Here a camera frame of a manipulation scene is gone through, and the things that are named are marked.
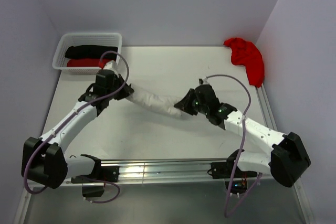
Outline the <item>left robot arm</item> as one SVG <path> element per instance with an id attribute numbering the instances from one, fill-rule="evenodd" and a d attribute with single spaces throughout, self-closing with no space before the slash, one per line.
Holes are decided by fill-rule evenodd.
<path id="1" fill-rule="evenodd" d="M 65 151 L 76 136 L 96 119 L 109 102 L 130 96 L 134 90 L 113 70 L 99 70 L 73 109 L 51 130 L 38 138 L 28 138 L 23 146 L 22 177 L 27 191 L 32 180 L 56 189 L 65 179 L 84 176 L 91 182 L 102 176 L 101 159 L 88 154 L 66 158 Z"/>

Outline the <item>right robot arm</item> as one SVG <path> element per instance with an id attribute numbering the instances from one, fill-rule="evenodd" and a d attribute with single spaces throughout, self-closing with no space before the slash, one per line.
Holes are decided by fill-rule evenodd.
<path id="1" fill-rule="evenodd" d="M 203 114 L 211 124 L 244 136 L 261 149 L 260 153 L 234 151 L 223 168 L 213 168 L 213 178 L 255 177 L 262 173 L 271 175 L 285 187 L 292 187 L 311 164 L 299 135 L 269 129 L 243 116 L 234 106 L 220 102 L 209 84 L 190 89 L 174 107 L 189 115 Z"/>

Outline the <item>white and green t shirt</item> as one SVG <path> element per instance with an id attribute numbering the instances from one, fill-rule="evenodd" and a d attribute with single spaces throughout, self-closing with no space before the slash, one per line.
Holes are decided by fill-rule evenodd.
<path id="1" fill-rule="evenodd" d="M 135 84 L 132 84 L 131 88 L 134 92 L 126 97 L 128 101 L 154 113 L 181 118 L 182 111 L 174 107 L 175 104 L 181 101 L 181 98 L 154 94 Z"/>

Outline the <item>white plastic basket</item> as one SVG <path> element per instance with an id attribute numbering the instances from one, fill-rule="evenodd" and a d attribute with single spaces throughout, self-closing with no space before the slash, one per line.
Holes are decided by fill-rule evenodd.
<path id="1" fill-rule="evenodd" d="M 52 67 L 70 74 L 96 74 L 109 61 L 118 63 L 119 33 L 67 33 L 58 43 Z"/>

